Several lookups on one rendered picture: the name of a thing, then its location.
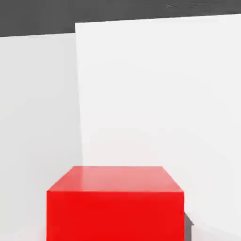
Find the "small red cube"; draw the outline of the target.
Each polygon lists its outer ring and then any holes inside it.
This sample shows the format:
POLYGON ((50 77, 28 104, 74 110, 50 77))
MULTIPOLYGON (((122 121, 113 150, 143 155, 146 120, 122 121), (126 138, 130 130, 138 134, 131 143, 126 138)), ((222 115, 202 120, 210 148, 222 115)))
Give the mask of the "small red cube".
POLYGON ((47 190, 46 241, 184 241, 184 200, 163 167, 75 166, 47 190))

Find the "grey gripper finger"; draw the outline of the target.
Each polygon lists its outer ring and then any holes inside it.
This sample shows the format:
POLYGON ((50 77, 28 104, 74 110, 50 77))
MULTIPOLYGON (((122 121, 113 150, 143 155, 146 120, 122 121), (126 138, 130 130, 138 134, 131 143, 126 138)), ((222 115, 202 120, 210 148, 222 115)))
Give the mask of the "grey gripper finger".
POLYGON ((241 241, 241 236, 195 224, 185 213, 185 241, 241 241))

